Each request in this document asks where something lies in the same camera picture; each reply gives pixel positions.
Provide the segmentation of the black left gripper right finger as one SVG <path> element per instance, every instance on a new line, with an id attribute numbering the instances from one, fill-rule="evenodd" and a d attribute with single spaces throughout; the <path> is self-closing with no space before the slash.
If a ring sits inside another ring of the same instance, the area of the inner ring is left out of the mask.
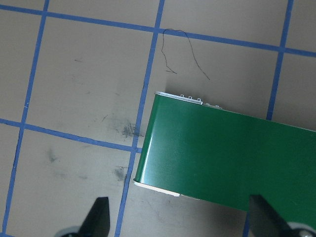
<path id="1" fill-rule="evenodd" d="M 314 237 L 316 231 L 305 224 L 286 222 L 261 196 L 249 196 L 249 230 L 255 237 Z"/>

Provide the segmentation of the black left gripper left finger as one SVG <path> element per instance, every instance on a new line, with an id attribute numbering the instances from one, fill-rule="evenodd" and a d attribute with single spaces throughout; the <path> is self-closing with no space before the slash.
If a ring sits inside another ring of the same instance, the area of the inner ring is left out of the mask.
<path id="1" fill-rule="evenodd" d="M 107 237 L 110 232 L 110 205 L 108 197 L 98 197 L 78 230 L 63 229 L 56 237 Z"/>

